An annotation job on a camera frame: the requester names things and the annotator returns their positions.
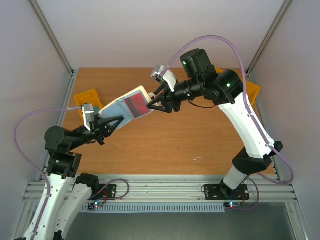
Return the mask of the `teal credit card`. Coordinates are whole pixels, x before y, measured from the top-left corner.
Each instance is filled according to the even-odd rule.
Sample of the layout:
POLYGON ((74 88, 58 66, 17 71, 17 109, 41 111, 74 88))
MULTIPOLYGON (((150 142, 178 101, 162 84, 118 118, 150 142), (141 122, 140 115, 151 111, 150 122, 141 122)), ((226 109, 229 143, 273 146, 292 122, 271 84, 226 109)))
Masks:
POLYGON ((99 110, 100 110, 100 108, 98 106, 94 106, 93 107, 94 115, 97 115, 99 113, 99 110))

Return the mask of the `beige card holder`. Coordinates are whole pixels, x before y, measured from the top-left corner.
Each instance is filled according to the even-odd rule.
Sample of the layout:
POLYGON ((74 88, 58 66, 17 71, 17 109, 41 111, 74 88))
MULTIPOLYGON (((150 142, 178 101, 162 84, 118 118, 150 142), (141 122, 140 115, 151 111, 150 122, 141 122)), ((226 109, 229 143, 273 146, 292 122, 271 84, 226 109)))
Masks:
POLYGON ((104 108, 102 108, 99 112, 98 115, 102 118, 110 118, 110 117, 115 117, 115 116, 123 116, 124 120, 122 121, 122 123, 116 128, 116 130, 122 128, 123 126, 125 126, 126 124, 128 124, 129 122, 131 122, 134 119, 140 119, 140 118, 134 118, 133 115, 131 114, 129 108, 127 107, 126 103, 125 103, 125 98, 128 97, 129 95, 137 92, 137 91, 141 91, 145 97, 147 98, 148 104, 152 101, 149 94, 147 93, 147 91, 145 90, 145 88, 140 85, 139 87, 135 88, 134 90, 126 93, 125 95, 115 99, 114 101, 112 101, 111 103, 109 103, 107 106, 105 106, 104 108))

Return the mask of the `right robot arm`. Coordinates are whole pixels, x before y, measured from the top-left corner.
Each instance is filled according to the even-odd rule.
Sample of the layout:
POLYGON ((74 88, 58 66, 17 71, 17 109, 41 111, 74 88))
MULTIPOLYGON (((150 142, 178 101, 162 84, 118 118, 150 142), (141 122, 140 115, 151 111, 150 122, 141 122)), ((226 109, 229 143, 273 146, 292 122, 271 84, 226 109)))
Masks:
POLYGON ((180 61, 188 79, 178 82, 163 65, 156 66, 151 77, 161 85, 147 106, 165 113, 179 112, 182 102, 204 97, 223 111, 244 144, 217 190, 224 200, 231 199, 247 176, 265 171, 271 165, 271 158, 275 151, 283 149, 283 144, 264 130, 235 71, 217 73, 206 51, 199 48, 183 54, 180 61))

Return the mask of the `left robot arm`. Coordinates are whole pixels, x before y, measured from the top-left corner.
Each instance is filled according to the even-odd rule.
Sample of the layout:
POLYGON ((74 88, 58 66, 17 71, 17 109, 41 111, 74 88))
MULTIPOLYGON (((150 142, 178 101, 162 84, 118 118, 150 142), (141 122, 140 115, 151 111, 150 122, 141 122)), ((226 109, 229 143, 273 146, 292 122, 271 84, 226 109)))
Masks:
POLYGON ((23 240, 64 240, 83 204, 101 193, 99 178, 82 173, 77 175, 81 154, 73 150, 89 143, 104 144, 124 120, 114 116, 102 118, 91 114, 84 125, 67 130, 53 126, 45 133, 45 149, 49 153, 45 188, 36 212, 23 234, 23 240))

